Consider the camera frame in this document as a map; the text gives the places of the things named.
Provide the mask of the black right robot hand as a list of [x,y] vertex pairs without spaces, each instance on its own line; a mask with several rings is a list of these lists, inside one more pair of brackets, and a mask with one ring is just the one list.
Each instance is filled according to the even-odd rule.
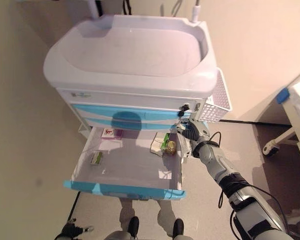
[[188,119],[185,129],[177,127],[177,133],[196,143],[210,139],[210,132],[207,125],[204,122],[193,118]]

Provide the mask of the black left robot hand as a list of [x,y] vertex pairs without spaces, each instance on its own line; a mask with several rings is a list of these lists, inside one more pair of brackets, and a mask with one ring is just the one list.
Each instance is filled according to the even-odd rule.
[[59,233],[54,239],[55,240],[77,240],[78,236],[94,231],[94,226],[80,227],[76,225],[76,218],[71,218],[63,226],[61,233]]

